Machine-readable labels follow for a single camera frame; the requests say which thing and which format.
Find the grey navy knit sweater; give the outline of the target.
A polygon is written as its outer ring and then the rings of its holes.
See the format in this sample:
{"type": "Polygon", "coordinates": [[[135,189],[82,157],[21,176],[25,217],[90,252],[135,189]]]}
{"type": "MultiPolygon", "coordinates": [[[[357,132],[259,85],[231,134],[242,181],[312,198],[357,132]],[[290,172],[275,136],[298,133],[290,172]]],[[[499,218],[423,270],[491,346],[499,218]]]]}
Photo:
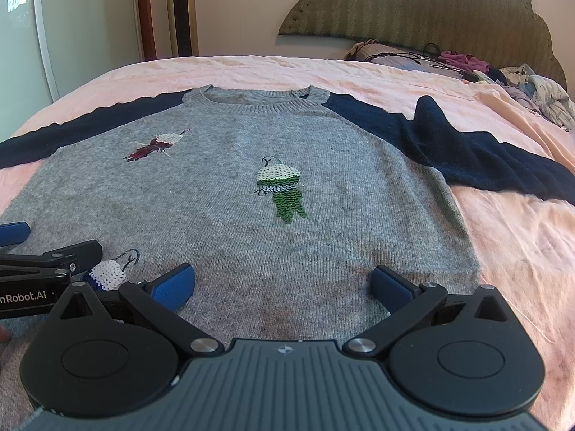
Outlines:
{"type": "Polygon", "coordinates": [[[38,169],[1,225],[8,254],[97,240],[99,264],[47,313],[18,317],[1,384],[18,430],[540,430],[545,364],[482,267],[454,189],[574,208],[573,167],[452,126],[435,99],[406,117],[316,87],[213,86],[103,107],[12,138],[4,171],[38,169]],[[224,352],[186,357],[118,289],[181,264],[178,315],[224,352]],[[445,305],[382,358],[343,352],[390,313],[385,266],[445,305]]]}

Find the pile of light clothes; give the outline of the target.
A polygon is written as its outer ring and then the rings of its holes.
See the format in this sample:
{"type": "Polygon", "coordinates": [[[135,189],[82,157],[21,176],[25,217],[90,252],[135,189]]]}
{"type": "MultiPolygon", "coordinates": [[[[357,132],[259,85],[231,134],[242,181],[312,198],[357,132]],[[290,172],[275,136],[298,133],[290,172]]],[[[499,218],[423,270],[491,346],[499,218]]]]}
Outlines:
{"type": "Polygon", "coordinates": [[[568,92],[555,80],[536,74],[528,64],[490,68],[482,78],[568,133],[574,129],[574,101],[568,92]]]}

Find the pink bed sheet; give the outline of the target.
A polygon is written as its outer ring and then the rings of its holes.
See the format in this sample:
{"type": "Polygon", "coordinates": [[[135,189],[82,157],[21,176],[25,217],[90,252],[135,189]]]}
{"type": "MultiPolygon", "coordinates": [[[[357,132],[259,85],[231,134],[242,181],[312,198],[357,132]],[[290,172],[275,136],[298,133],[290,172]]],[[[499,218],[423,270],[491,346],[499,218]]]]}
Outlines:
{"type": "MultiPolygon", "coordinates": [[[[316,86],[411,116],[431,96],[452,126],[487,131],[531,153],[574,165],[574,137],[502,89],[374,63],[281,56],[162,59],[109,71],[31,116],[22,132],[68,122],[144,96],[214,85],[287,91],[316,86]]],[[[482,267],[523,323],[546,365],[533,412],[553,430],[574,423],[574,208],[558,200],[457,187],[453,191],[482,267]]]]}

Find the white wardrobe sliding door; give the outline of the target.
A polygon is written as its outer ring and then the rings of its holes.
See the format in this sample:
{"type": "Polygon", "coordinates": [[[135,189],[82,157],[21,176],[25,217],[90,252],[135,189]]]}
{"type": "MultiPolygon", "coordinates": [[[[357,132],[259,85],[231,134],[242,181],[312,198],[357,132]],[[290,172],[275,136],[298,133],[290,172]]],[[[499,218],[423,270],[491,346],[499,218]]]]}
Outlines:
{"type": "Polygon", "coordinates": [[[143,59],[137,0],[1,0],[1,136],[143,59]]]}

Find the magenta garment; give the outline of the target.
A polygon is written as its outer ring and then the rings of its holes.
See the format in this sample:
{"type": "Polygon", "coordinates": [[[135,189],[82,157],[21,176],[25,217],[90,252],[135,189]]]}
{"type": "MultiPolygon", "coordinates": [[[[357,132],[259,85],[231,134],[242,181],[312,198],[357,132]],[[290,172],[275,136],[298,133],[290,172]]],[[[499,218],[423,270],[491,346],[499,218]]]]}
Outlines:
{"type": "Polygon", "coordinates": [[[466,72],[480,71],[487,73],[490,69],[488,62],[461,52],[442,52],[438,56],[438,60],[466,72]]]}

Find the patterned pillow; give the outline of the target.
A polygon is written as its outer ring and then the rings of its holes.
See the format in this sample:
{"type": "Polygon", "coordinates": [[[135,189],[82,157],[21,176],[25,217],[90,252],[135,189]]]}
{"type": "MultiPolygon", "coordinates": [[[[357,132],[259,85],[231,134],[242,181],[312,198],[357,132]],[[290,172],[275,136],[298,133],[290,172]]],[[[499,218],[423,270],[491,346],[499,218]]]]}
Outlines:
{"type": "Polygon", "coordinates": [[[421,71],[445,75],[455,73],[453,66],[421,52],[380,44],[375,40],[357,42],[346,53],[345,60],[371,62],[405,71],[421,71]]]}

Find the gold tower fan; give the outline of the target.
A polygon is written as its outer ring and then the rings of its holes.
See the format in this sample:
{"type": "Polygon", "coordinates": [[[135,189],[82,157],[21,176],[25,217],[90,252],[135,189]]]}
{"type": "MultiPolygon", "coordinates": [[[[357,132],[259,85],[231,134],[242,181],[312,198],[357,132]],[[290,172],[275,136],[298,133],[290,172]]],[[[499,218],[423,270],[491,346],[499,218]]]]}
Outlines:
{"type": "Polygon", "coordinates": [[[195,0],[167,0],[167,19],[173,56],[198,56],[195,0]]]}

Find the olive upholstered headboard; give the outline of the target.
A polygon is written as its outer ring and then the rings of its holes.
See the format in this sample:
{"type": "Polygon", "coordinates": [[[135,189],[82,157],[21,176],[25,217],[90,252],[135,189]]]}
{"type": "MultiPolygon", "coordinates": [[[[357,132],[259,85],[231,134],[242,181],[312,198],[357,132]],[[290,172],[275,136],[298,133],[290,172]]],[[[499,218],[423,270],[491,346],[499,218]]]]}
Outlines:
{"type": "Polygon", "coordinates": [[[531,0],[299,0],[279,33],[372,39],[418,51],[433,44],[497,68],[526,63],[567,84],[550,29],[531,0]]]}

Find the brown wooden door frame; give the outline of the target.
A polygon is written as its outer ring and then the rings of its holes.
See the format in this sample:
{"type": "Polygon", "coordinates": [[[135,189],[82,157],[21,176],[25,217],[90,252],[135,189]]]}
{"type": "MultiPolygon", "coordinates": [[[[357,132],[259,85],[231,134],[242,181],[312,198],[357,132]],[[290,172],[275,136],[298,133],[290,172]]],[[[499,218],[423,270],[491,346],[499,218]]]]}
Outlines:
{"type": "Polygon", "coordinates": [[[137,0],[139,26],[141,27],[141,42],[143,57],[146,61],[157,59],[153,31],[151,0],[137,0]]]}

